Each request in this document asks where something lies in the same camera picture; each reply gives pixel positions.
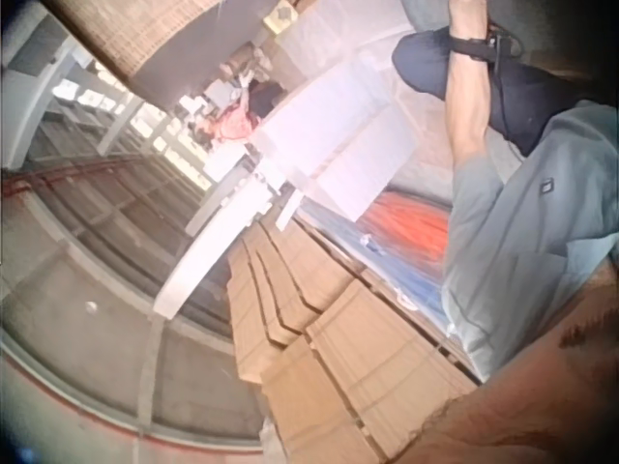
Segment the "pink shirt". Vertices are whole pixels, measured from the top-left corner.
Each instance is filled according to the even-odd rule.
[[[217,140],[241,140],[248,138],[258,126],[258,118],[244,111],[239,103],[227,108],[217,121],[215,137]]]

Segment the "shirt sleeve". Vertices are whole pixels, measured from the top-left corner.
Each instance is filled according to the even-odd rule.
[[[467,247],[478,234],[503,189],[489,157],[477,157],[454,175],[454,207],[449,220],[449,254]]]

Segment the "red cloth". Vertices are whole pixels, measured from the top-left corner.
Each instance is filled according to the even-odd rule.
[[[380,194],[357,221],[398,254],[439,266],[447,248],[448,222],[449,212],[394,192]]]

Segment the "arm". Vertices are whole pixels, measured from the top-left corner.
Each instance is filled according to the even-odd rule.
[[[450,0],[449,6],[453,37],[466,40],[486,37],[486,0]],[[445,104],[454,166],[486,156],[486,129],[490,117],[487,63],[452,53]]]
[[[246,113],[250,110],[250,90],[245,87],[243,88],[241,98],[239,99],[239,106]]]
[[[250,83],[253,79],[253,71],[247,71],[239,77],[243,93],[239,99],[240,108],[246,113],[250,110]]]

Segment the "shirt logo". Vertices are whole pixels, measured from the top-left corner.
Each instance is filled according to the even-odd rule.
[[[554,179],[544,179],[540,185],[540,195],[546,195],[554,190]]]

